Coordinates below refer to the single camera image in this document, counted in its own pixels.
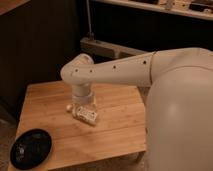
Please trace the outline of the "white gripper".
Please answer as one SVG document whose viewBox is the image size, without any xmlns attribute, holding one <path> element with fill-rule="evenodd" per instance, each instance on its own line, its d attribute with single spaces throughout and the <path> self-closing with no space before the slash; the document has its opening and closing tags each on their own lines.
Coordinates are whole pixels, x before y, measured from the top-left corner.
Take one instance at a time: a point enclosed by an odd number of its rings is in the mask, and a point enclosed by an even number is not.
<svg viewBox="0 0 213 171">
<path fill-rule="evenodd" d="M 89 95 L 78 97 L 73 95 L 72 96 L 72 113 L 76 114 L 80 107 L 86 108 L 88 110 L 95 111 L 96 110 L 96 99 L 93 93 Z"/>
</svg>

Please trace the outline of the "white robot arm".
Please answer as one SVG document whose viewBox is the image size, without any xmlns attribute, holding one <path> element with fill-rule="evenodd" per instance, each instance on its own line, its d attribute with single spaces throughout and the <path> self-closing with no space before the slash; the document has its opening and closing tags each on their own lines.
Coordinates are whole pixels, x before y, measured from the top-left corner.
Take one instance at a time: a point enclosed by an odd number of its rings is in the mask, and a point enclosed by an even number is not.
<svg viewBox="0 0 213 171">
<path fill-rule="evenodd" d="M 213 51 L 180 48 L 96 64 L 80 54 L 61 69 L 80 103 L 93 83 L 147 87 L 147 171 L 213 171 Z"/>
</svg>

